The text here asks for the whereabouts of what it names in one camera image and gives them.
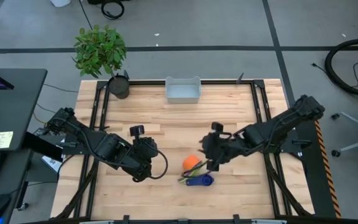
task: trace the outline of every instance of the black desk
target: black desk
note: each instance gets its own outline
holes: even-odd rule
[[[45,69],[0,69],[0,76],[12,83],[14,90],[0,90],[0,132],[13,131],[10,148],[4,154],[0,170],[0,194],[7,194],[20,189],[25,181],[34,146],[45,143],[34,135],[27,133],[35,104],[44,84]],[[11,194],[11,202],[2,218],[9,223],[20,190]]]

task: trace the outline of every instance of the wooden table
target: wooden table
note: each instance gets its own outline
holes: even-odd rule
[[[279,79],[264,80],[272,116],[287,109]],[[96,81],[82,81],[75,113],[79,121],[90,123]],[[260,105],[262,97],[258,93]],[[129,127],[143,124],[145,135],[155,139],[158,148],[168,157],[169,169],[159,180],[141,183],[122,170],[99,164],[94,195],[92,220],[160,219],[226,219],[233,214],[241,218],[273,218],[269,186],[263,156],[255,153],[237,157],[221,165],[213,173],[213,185],[187,187],[179,184],[182,161],[201,148],[198,142],[210,131],[211,123],[219,121],[225,131],[255,123],[254,104],[249,85],[203,85],[200,102],[194,105],[171,105],[165,99],[164,86],[131,86],[125,100],[109,97],[106,131],[132,142]],[[308,185],[301,162],[288,154],[281,155],[285,180],[290,191],[307,211],[313,213]],[[51,216],[59,214],[78,187],[83,156],[75,156],[61,170]],[[159,175],[164,167],[162,157],[152,159],[152,173]],[[280,210],[283,202],[279,188]],[[83,197],[81,214],[85,214],[87,193]]]

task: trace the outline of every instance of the gray floor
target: gray floor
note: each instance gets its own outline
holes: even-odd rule
[[[330,46],[358,38],[358,1],[268,0],[281,46]],[[105,19],[96,6],[84,1],[90,23],[117,27],[129,47],[247,45],[273,46],[262,1],[257,0],[132,0],[118,21]],[[0,49],[72,47],[80,27],[88,27],[78,1],[54,8],[49,0],[5,0],[0,8]],[[328,151],[358,141],[358,129],[346,119],[331,120],[338,111],[358,118],[358,98],[334,86],[311,64],[323,66],[327,52],[283,52],[293,94],[309,94],[326,107],[321,120]],[[0,68],[46,68],[46,83],[77,90],[79,71],[71,53],[0,54]],[[352,64],[358,52],[341,52],[334,69],[354,83]],[[274,51],[129,52],[124,62],[131,78],[193,77],[282,78]],[[44,87],[39,104],[56,111],[75,106],[76,95]],[[51,113],[36,108],[42,120]],[[29,131],[41,126],[32,120]],[[334,184],[345,218],[358,218],[358,149],[329,156]],[[14,212],[11,223],[49,217],[55,184],[29,187],[28,210]]]

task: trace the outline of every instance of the caster wheel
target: caster wheel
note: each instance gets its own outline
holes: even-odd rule
[[[331,152],[331,155],[332,155],[333,157],[339,157],[339,156],[341,155],[341,152],[338,152],[337,150],[333,150],[333,151]]]
[[[339,115],[339,113],[335,113],[335,114],[331,115],[331,118],[332,118],[333,120],[336,120],[336,119],[338,119],[340,116],[341,116],[341,115]]]
[[[26,208],[29,207],[29,204],[28,203],[23,203],[22,206],[20,208],[17,208],[18,211],[23,211],[25,210]]]

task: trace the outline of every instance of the green object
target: green object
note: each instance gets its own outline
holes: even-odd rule
[[[126,58],[125,42],[115,30],[105,26],[103,30],[95,25],[91,30],[80,29],[80,35],[75,37],[74,48],[77,56],[73,58],[75,67],[80,69],[80,75],[92,75],[99,78],[100,68],[114,78],[113,71],[121,69],[122,61]]]

